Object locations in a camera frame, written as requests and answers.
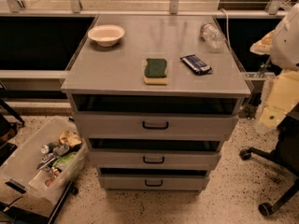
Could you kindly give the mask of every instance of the chair wheel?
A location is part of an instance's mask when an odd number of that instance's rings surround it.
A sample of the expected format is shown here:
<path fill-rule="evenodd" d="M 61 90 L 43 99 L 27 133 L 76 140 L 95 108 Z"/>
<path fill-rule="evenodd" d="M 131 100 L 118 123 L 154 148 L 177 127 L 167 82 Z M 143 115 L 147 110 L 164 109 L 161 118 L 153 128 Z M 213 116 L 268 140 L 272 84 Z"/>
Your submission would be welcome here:
<path fill-rule="evenodd" d="M 242 149 L 241 151 L 240 151 L 240 157 L 241 157 L 241 159 L 243 160 L 243 161 L 246 161 L 246 160 L 248 160 L 248 159 L 250 159 L 251 158 L 251 152 L 249 151 L 249 149 L 248 148 L 244 148 L 244 149 Z"/>
<path fill-rule="evenodd" d="M 270 216 L 270 215 L 273 214 L 272 205 L 270 203 L 262 203 L 262 204 L 260 204 L 259 205 L 259 211 L 265 217 L 268 217 L 268 216 Z"/>
<path fill-rule="evenodd" d="M 76 187 L 73 187 L 72 190 L 71 190 L 71 193 L 73 195 L 77 195 L 78 194 L 78 189 Z"/>

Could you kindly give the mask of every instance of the drawer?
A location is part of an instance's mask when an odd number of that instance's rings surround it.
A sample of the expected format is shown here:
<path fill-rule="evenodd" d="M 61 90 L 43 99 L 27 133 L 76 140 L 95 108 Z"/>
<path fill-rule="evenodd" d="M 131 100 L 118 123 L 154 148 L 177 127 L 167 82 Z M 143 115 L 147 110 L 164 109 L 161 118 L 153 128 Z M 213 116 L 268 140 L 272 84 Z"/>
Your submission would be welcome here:
<path fill-rule="evenodd" d="M 98 179 L 102 189 L 156 189 L 156 190 L 203 190 L 209 181 L 208 176 L 198 172 L 197 175 L 185 172 L 185 175 L 176 175 L 171 172 L 168 175 L 162 172 L 159 175 L 143 175 L 141 172 L 134 174 L 135 170 L 129 174 L 102 174 L 98 171 Z"/>
<path fill-rule="evenodd" d="M 216 152 L 166 152 L 150 150 L 91 150 L 94 166 L 135 169 L 214 170 L 221 158 Z"/>
<path fill-rule="evenodd" d="M 238 117 L 78 112 L 74 119 L 84 137 L 225 141 Z"/>

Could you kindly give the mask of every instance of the chair base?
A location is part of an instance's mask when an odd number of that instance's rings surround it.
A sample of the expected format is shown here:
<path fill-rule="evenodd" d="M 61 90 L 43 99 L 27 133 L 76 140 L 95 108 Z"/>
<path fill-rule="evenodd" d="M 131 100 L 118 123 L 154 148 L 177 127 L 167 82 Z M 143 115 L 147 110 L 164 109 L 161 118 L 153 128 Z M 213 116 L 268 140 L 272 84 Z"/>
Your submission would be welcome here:
<path fill-rule="evenodd" d="M 257 154 L 269 161 L 279 164 L 276 159 L 275 150 L 270 153 L 267 153 L 261 151 L 260 149 L 249 147 L 249 148 L 242 149 L 239 155 L 243 161 L 246 161 L 251 158 L 251 153 Z M 284 205 L 290 198 L 292 198 L 292 196 L 295 195 L 298 191 L 299 191 L 299 179 L 297 179 L 294 182 L 294 184 L 282 195 L 282 197 L 274 205 L 271 205 L 270 203 L 260 204 L 259 205 L 260 213 L 265 217 L 271 216 L 282 205 Z"/>

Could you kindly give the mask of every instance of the terrazzo floor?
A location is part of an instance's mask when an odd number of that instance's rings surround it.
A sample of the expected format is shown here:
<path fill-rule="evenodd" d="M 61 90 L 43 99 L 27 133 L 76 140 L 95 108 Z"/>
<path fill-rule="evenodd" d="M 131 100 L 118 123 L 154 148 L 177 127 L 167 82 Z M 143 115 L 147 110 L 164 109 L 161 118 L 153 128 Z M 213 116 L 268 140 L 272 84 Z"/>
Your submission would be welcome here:
<path fill-rule="evenodd" d="M 21 146 L 50 117 L 24 116 L 26 127 L 11 141 Z M 76 180 L 78 194 L 70 194 L 55 223 L 58 224 L 232 224 L 299 223 L 299 195 L 271 217 L 263 217 L 258 204 L 273 204 L 293 179 L 288 171 L 270 161 L 253 157 L 240 160 L 242 147 L 255 146 L 272 150 L 277 132 L 258 134 L 254 120 L 240 119 L 230 140 L 224 143 L 221 160 L 210 174 L 201 193 L 185 191 L 126 191 L 101 189 L 95 168 L 86 161 Z M 10 203 L 23 196 L 15 206 L 48 216 L 53 208 L 44 199 L 19 194 L 0 177 L 0 201 Z"/>

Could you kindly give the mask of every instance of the cabinet top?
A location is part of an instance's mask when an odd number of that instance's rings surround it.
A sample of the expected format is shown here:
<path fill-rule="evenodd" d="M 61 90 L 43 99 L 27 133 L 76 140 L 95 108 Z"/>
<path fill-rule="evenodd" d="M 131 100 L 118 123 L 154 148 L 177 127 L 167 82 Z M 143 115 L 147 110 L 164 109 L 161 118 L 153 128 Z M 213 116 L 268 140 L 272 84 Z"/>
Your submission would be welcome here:
<path fill-rule="evenodd" d="M 87 38 L 62 90 L 67 93 L 119 95 L 179 95 L 247 97 L 244 75 L 226 45 L 211 48 L 200 38 L 211 16 L 101 15 L 95 25 L 115 24 L 125 36 L 111 48 L 102 48 Z M 180 57 L 195 54 L 210 65 L 210 75 L 195 75 Z M 168 84 L 146 85 L 147 58 L 167 60 Z"/>

